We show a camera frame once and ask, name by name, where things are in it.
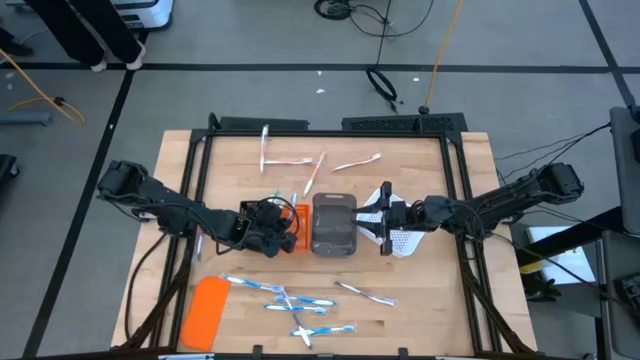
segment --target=orange object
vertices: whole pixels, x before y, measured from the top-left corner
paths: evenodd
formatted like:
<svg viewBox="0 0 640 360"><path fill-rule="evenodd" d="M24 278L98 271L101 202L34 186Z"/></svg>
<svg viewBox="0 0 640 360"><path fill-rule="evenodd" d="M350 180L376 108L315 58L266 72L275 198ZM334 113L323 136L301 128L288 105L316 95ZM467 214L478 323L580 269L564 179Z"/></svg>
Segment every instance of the orange object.
<svg viewBox="0 0 640 360"><path fill-rule="evenodd" d="M196 285L180 334L184 346L211 351L230 288L230 282L215 276L206 277Z"/></svg>
<svg viewBox="0 0 640 360"><path fill-rule="evenodd" d="M300 218L300 228L298 229L296 246L293 248L294 252L308 251L311 247L311 206L309 204L296 204L296 211ZM289 209L282 209L282 217L289 216ZM296 229L296 221L292 220L291 226L288 231L293 232Z"/></svg>

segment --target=wire bundle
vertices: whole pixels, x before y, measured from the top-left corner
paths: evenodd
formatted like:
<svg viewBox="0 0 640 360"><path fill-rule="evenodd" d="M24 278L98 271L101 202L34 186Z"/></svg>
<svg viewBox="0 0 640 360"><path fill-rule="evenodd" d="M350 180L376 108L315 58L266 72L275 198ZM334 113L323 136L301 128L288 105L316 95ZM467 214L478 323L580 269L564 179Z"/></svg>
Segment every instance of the wire bundle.
<svg viewBox="0 0 640 360"><path fill-rule="evenodd" d="M22 106L25 106L25 105L28 105L28 104L33 104L33 103L36 103L36 102L39 102L39 101L46 101L49 104L51 104L51 106L53 106L56 110L58 110L58 112L60 112L62 115L64 115L66 118L68 118L72 122L78 123L78 124L81 124L81 125L84 125L86 123L86 120L85 120L84 116L82 115L82 113L80 111L78 111L78 109L73 107L71 104L67 103L63 98L50 97L47 94L45 94L44 91L40 90L38 85L36 85L35 82L33 80L31 80L29 75L27 75L24 72L24 70L22 70L22 68L11 58L11 56L9 56L6 52L4 52L4 50L0 49L0 55L4 56L5 60L8 61L20 73L20 75L22 75L22 77L25 80L27 80L29 85L31 85L31 87L38 94L40 94L39 98L33 98L33 99L29 99L29 100L25 100L25 101L19 102L19 103L15 104L15 105L11 106L8 109L8 111L13 111L13 110L16 110L16 109L18 109L18 108L20 108ZM75 117L71 116L68 112L66 112L63 109L64 106L68 107L73 112L75 112L78 118L75 118Z"/></svg>

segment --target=gray floor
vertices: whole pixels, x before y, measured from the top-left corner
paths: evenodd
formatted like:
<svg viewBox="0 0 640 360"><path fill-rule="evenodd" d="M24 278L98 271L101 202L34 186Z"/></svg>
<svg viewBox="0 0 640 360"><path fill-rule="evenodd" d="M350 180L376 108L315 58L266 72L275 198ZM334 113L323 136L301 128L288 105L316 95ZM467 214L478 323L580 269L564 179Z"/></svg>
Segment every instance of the gray floor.
<svg viewBox="0 0 640 360"><path fill-rule="evenodd" d="M621 66L640 66L633 0L590 0ZM382 0L363 1L381 11ZM312 0L180 0L173 26L147 41L150 63L371 63L378 39L348 21L319 18ZM427 2L394 2L397 31L411 28ZM432 64L455 1L437 0L414 34L385 42L382 63ZM33 16L0 6L4 25L18 38L43 27ZM368 18L357 18L375 31ZM52 36L29 41L37 55L24 61L70 62ZM443 56L456 65L606 66L577 0L467 1ZM0 109L34 97L11 70L0 70ZM22 354L51 272L69 229L123 72L32 70L52 95L64 96L85 114L78 127L55 116L50 127L0 127L0 153L20 158L22 174L0 208L0 358ZM398 111L412 114L424 101L431 73L388 72ZM640 75L626 75L640 96ZM440 73L433 112L464 112L472 131L490 134L495 156L504 156L608 121L608 109L624 105L609 74ZM48 110L42 104L39 108ZM339 129L343 117L392 114L362 72L139 71L107 155L154 168L163 131L204 126L207 114L307 119L313 129ZM586 192L560 210L591 217L619 203L611 137L603 131L567 153ZM507 174L535 158L499 162ZM531 216L530 224L556 218ZM102 350L109 346L138 226L108 204L92 200L74 256L39 354ZM581 356L595 349L593 320L558 307L531 305L541 350Z"/></svg>

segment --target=toothbrush handle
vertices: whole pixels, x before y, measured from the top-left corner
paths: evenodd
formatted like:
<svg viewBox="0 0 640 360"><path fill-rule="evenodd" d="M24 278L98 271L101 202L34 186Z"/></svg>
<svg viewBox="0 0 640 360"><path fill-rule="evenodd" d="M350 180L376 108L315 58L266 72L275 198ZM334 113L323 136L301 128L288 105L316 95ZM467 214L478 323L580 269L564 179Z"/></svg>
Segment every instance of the toothbrush handle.
<svg viewBox="0 0 640 360"><path fill-rule="evenodd" d="M307 303L307 304L336 306L336 302L331 300L310 299L310 298L303 298L303 297L296 298L296 300L302 303Z"/></svg>

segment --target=white device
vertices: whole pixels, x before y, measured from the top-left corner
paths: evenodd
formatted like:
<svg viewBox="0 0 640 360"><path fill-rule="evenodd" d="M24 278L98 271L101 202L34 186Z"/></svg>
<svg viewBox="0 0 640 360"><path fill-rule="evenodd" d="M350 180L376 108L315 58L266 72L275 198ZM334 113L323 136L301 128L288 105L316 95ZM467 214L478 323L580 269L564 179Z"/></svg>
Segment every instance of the white device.
<svg viewBox="0 0 640 360"><path fill-rule="evenodd" d="M161 30L171 25L173 0L111 0L122 20L132 30ZM17 10L29 9L23 0L6 0Z"/></svg>

